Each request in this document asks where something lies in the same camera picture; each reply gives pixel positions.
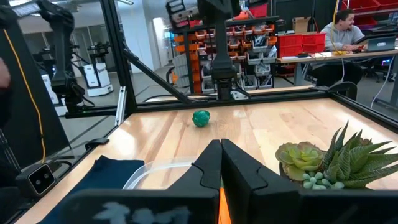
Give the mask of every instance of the navy towel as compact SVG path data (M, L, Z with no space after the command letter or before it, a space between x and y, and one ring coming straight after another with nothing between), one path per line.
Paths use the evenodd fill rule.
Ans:
M40 223L63 223L59 220L65 200L80 190L85 189L122 189L132 174L144 165L144 161L119 161L101 156L84 178L55 206Z

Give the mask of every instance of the wooden table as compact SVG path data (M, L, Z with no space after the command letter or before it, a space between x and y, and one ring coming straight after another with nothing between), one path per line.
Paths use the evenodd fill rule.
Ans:
M131 115L110 136L110 142L87 155L45 197L17 223L37 223L85 176L101 155L112 159L171 161L178 157L197 157L213 139L228 138L279 173L275 151L285 142L310 141L328 149L333 133L349 120L347 138L363 129L363 137L374 142L393 141L398 135L331 99L290 101L207 108L210 123L197 128L192 123L194 110L163 111ZM157 175L141 186L166 187L183 172ZM398 174L368 185L372 189L398 189Z
M346 54L339 56L329 56L329 57L316 57L316 58L295 58L295 59L282 59L278 58L278 63L297 63L296 68L294 70L294 85L300 86L303 85L304 76L306 75L302 71L302 64L308 63L327 63L333 61L341 61L343 60L356 60L356 59L365 59L365 58L379 58L379 57L388 57L398 55L398 47L395 50L389 50L384 52L369 52L369 53L358 53L358 54ZM391 68L392 73L398 74L398 57L394 60L394 64ZM396 108L398 107L398 78L396 78L394 87L392 89L392 94L390 100L379 100L385 105Z

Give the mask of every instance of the spiky succulent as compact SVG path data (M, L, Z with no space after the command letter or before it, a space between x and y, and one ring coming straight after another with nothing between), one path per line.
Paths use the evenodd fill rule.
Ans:
M275 156L282 163L286 175L303 181L305 171L316 171L322 162L324 152L309 142L285 143L279 146Z
M363 188L366 184L398 171L398 154L385 154L395 147L375 151L390 142L373 144L362 139L362 131L355 133L343 144L348 122L339 137L339 130L331 140L330 148L322 161L323 175L331 183L342 182L346 188Z

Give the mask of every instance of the man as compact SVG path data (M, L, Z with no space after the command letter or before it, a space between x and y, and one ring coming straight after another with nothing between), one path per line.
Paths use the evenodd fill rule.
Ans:
M364 35L361 30L354 26L354 11L345 9L336 14L335 24L328 24L322 33L326 34L325 48L327 51L345 50L352 51L358 49L355 43L362 39ZM312 67L311 75L317 78L317 86L332 86L343 77L342 62L315 64ZM358 84L362 79L363 71L360 66L354 63L344 62L344 81Z
M7 141L1 128L10 117L11 76L4 61L0 58L0 153L4 154ZM15 214L21 203L15 178L19 171L0 159L0 223L5 223Z

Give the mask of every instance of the clear plastic bowl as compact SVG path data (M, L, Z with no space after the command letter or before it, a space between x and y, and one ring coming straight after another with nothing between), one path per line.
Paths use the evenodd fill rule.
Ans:
M197 157L178 157L149 162L133 173L123 190L164 190L170 187L191 167Z

